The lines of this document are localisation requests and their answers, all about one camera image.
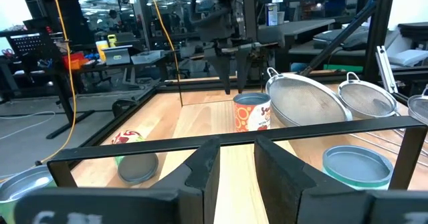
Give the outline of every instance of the metal lid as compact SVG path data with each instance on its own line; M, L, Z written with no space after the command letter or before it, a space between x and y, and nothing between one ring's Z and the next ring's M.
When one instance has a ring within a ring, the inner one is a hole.
M20 199L30 191L47 186L53 178L46 166L37 166L8 179L0 186L0 203Z
M393 165L384 156L359 146L335 146L322 156L326 172L343 183L358 187L387 185L393 175Z
M259 105L270 100L270 96L264 93L245 93L233 97L233 101L243 105Z
M158 168L158 156L155 153L125 156L118 166L119 177L137 185L154 176Z

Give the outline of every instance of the tin can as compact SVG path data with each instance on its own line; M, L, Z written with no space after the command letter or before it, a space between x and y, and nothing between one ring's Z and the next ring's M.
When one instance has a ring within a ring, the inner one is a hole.
M270 129L270 97L264 93L238 94L235 102L236 132Z
M268 3L266 7L266 25L278 25L278 5L276 3Z
M111 144L144 141L144 138L135 130L126 130L118 133ZM129 185L143 183L154 176L158 168L158 156L155 153L115 156L114 162L118 168L118 176Z

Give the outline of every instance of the wooden surface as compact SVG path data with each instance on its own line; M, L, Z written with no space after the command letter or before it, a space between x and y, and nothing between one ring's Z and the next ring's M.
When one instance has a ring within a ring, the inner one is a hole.
M329 86L333 90L337 85ZM136 130L147 140L160 140L184 136L200 136L234 132L233 102L231 95L223 90L209 92L187 92L183 94L180 107L178 93L158 94L144 105L134 116L121 126L104 144L120 131ZM399 105L399 112L407 115L407 108ZM272 115L272 128L283 127ZM393 131L373 132L396 143L401 137ZM369 141L399 151L399 147L367 134L358 134ZM280 146L297 154L303 161L317 169L322 169L322 153L332 146L353 144L372 149L393 164L397 156L379 147L363 142L349 135L328 136L301 140L277 142ZM193 151L158 153L159 168L156 175L149 181L130 188L149 187L174 168L181 164ZM419 160L428 163L428 158L421 156ZM230 146L221 148L221 174L219 195L216 207L216 223L267 223L263 202L260 197L253 165L253 145ZM73 171L73 176L80 187L129 187L116 174L113 158L85 160ZM410 189L428 190L428 168L417 165Z

